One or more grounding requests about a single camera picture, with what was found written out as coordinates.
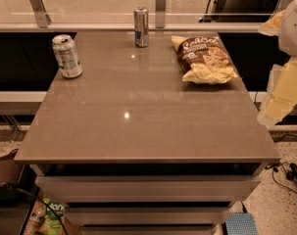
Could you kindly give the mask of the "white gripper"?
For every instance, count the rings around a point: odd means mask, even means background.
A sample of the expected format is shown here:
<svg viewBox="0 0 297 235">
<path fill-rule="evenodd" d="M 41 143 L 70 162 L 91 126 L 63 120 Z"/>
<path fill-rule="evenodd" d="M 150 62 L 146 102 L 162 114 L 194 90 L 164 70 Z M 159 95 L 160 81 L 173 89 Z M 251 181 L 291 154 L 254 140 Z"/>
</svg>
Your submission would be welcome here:
<svg viewBox="0 0 297 235">
<path fill-rule="evenodd" d="M 274 65 L 270 72 L 267 95 L 257 121 L 262 125 L 275 125 L 297 105 L 297 0 L 262 23 L 258 32 L 278 36 L 279 49 L 289 56 L 296 56 L 283 66 Z"/>
</svg>

